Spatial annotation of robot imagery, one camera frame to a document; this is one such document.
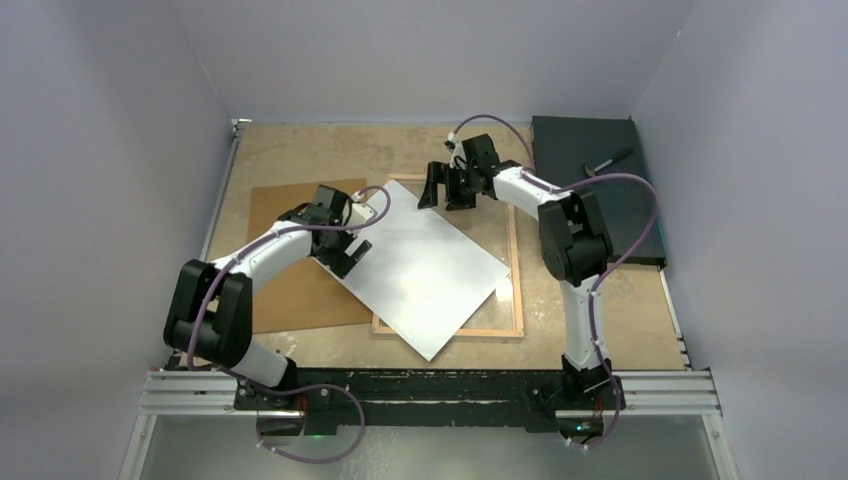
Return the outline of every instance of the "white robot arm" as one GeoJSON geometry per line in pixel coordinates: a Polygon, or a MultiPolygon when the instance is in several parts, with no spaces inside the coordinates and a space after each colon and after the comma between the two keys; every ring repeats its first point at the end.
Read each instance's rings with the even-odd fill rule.
{"type": "Polygon", "coordinates": [[[358,193],[350,197],[321,185],[311,203],[281,215],[236,252],[210,263],[186,263],[165,324],[165,343],[190,352],[193,342],[197,356],[207,361],[262,385],[293,387],[294,362],[253,339],[253,295],[310,256],[344,278],[371,248],[365,241],[348,252],[356,229],[376,215],[360,199],[358,193]],[[216,304],[208,301],[212,298],[216,304]]]}
{"type": "Polygon", "coordinates": [[[580,379],[583,390],[609,380],[601,366],[609,361],[603,334],[600,302],[595,302],[593,337],[587,308],[590,289],[607,268],[612,244],[591,191],[561,191],[555,185],[533,178],[513,161],[501,162],[488,135],[462,141],[455,134],[445,145],[451,162],[431,162],[427,184],[418,208],[438,203],[437,184],[445,184],[447,210],[473,208],[476,194],[514,205],[539,222],[542,256],[551,275],[559,281],[563,296],[566,345],[563,367],[580,379]]]}

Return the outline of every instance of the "purple cable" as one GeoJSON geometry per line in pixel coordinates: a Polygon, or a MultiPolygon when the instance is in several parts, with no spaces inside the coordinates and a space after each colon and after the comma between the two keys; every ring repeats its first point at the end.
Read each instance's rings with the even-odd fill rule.
{"type": "MultiPolygon", "coordinates": [[[[657,221],[657,206],[659,205],[659,198],[657,197],[657,192],[656,190],[654,190],[654,187],[650,183],[648,183],[647,180],[640,176],[631,175],[629,173],[608,173],[606,175],[598,175],[596,177],[587,178],[585,180],[572,183],[567,187],[554,189],[551,189],[547,184],[540,181],[540,179],[537,179],[536,177],[532,176],[530,173],[527,173],[526,171],[522,172],[522,178],[524,178],[524,180],[529,182],[531,185],[534,185],[543,190],[547,190],[550,193],[562,193],[568,190],[576,190],[578,188],[585,187],[586,185],[591,185],[598,182],[605,182],[607,180],[629,180],[631,182],[641,184],[642,186],[647,188],[649,192],[651,192],[651,196],[654,200],[653,208],[651,208],[651,216],[648,219],[647,225],[645,225],[645,228],[642,230],[642,233],[639,235],[636,241],[634,241],[633,244],[630,245],[630,248],[628,248],[627,251],[624,252],[621,258],[616,260],[610,268],[608,268],[603,274],[601,274],[601,276],[599,276],[598,279],[595,280],[595,283],[593,283],[592,287],[589,289],[589,329],[592,333],[592,340],[597,342],[598,327],[595,324],[595,292],[597,292],[598,288],[600,288],[601,282],[603,282],[608,276],[610,276],[610,274],[622,263],[624,263],[625,260],[630,258],[630,256],[633,255],[633,252],[635,252],[636,249],[639,248],[639,245],[641,245],[642,242],[644,242],[645,239],[648,237],[648,234],[651,232],[651,228],[653,228],[654,226],[654,222],[657,221]]],[[[612,420],[610,421],[609,428],[605,428],[604,433],[600,437],[598,437],[594,442],[585,445],[586,449],[595,448],[596,446],[600,445],[604,440],[606,440],[607,437],[609,437],[612,431],[615,430],[615,425],[618,423],[618,417],[621,413],[621,385],[616,381],[612,369],[610,369],[610,367],[607,365],[607,362],[604,361],[604,354],[601,352],[601,347],[597,343],[595,344],[595,354],[598,356],[598,360],[601,361],[601,365],[603,366],[604,371],[609,376],[610,382],[612,383],[613,391],[615,392],[615,413],[613,414],[612,420]]]]}
{"type": "MultiPolygon", "coordinates": [[[[379,190],[379,191],[383,192],[383,195],[386,196],[386,206],[385,206],[385,208],[383,208],[383,210],[379,214],[377,214],[376,217],[369,219],[367,222],[363,223],[362,225],[338,226],[338,227],[329,226],[329,225],[297,225],[295,227],[287,227],[287,228],[283,228],[283,229],[281,229],[277,232],[271,232],[271,233],[268,233],[266,235],[263,235],[263,236],[257,238],[256,240],[247,244],[247,246],[245,246],[238,254],[234,255],[233,258],[231,258],[218,271],[218,274],[212,280],[212,283],[209,285],[209,289],[206,291],[206,295],[204,295],[203,301],[200,304],[200,309],[197,311],[197,318],[195,318],[195,320],[194,320],[194,325],[193,325],[192,330],[191,330],[191,337],[189,338],[189,342],[188,342],[188,350],[186,351],[186,357],[187,357],[186,360],[187,360],[187,363],[188,363],[189,370],[197,370],[197,368],[198,368],[194,364],[194,354],[195,354],[195,351],[197,349],[197,339],[200,337],[200,326],[203,323],[203,317],[206,313],[206,309],[209,308],[209,302],[212,301],[212,297],[215,296],[215,291],[218,289],[218,286],[221,284],[221,281],[224,279],[224,277],[227,275],[227,273],[230,270],[232,270],[232,268],[234,266],[236,266],[238,263],[240,263],[244,259],[244,257],[246,257],[248,254],[255,251],[257,248],[265,245],[266,243],[268,243],[272,240],[275,240],[275,239],[279,238],[280,236],[285,235],[287,233],[301,231],[301,230],[339,232],[339,231],[347,231],[347,230],[359,230],[359,229],[367,228],[367,227],[370,227],[371,225],[374,225],[375,223],[382,220],[383,217],[385,217],[386,214],[389,212],[389,208],[391,208],[391,206],[392,206],[392,197],[391,197],[391,195],[389,195],[389,192],[385,188],[383,188],[379,185],[372,185],[372,186],[365,187],[362,190],[359,190],[358,192],[356,192],[356,194],[357,195],[362,194],[362,193],[365,193],[369,190],[379,190]]],[[[224,372],[226,372],[226,373],[228,373],[228,374],[230,374],[230,375],[232,375],[236,378],[244,378],[243,376],[238,375],[235,372],[231,372],[227,369],[222,369],[222,371],[224,371],[224,372]]],[[[335,462],[335,461],[347,456],[348,454],[350,454],[350,452],[352,452],[359,445],[359,442],[362,441],[363,435],[365,435],[365,412],[362,410],[362,405],[359,403],[359,400],[357,400],[356,397],[352,393],[348,392],[344,388],[341,388],[341,387],[336,386],[336,385],[319,384],[319,385],[309,385],[309,386],[306,386],[306,387],[296,388],[294,390],[287,390],[287,391],[280,392],[280,391],[274,390],[274,389],[272,389],[272,388],[270,388],[266,385],[261,385],[261,384],[258,384],[256,382],[253,382],[253,381],[251,381],[251,384],[257,390],[260,390],[260,391],[267,393],[269,395],[275,395],[275,396],[280,396],[280,397],[286,397],[286,396],[289,396],[289,395],[297,395],[299,393],[307,392],[307,391],[310,391],[310,390],[318,390],[318,389],[322,389],[322,388],[326,388],[326,389],[330,389],[330,390],[336,390],[336,391],[342,392],[345,395],[347,395],[353,401],[353,404],[356,406],[356,409],[359,412],[359,433],[357,434],[356,439],[353,441],[353,443],[350,445],[350,447],[348,447],[347,449],[345,449],[341,453],[338,453],[336,455],[333,455],[333,456],[327,457],[327,458],[301,457],[299,455],[294,455],[294,454],[287,453],[287,452],[284,452],[282,450],[279,450],[275,447],[271,447],[270,445],[268,445],[262,439],[262,435],[259,432],[259,430],[257,429],[256,434],[259,437],[260,443],[262,444],[262,446],[264,446],[266,449],[268,449],[268,451],[270,451],[272,453],[276,453],[276,454],[281,455],[283,457],[290,458],[292,460],[296,460],[298,462],[303,462],[303,463],[312,463],[312,464],[330,463],[330,462],[335,462]]]]}
{"type": "Polygon", "coordinates": [[[518,130],[515,129],[515,127],[513,127],[509,122],[502,119],[501,117],[496,117],[488,113],[478,113],[477,115],[472,115],[460,122],[459,125],[457,125],[456,128],[453,129],[454,135],[459,133],[459,130],[464,127],[468,122],[477,120],[478,118],[488,118],[489,120],[494,120],[508,128],[512,133],[514,133],[515,136],[518,137],[518,141],[521,142],[521,146],[524,147],[524,151],[527,152],[527,159],[530,160],[530,169],[536,170],[536,160],[533,158],[533,151],[530,150],[530,145],[527,144],[527,141],[524,140],[524,137],[521,135],[521,133],[518,132],[518,130]]]}

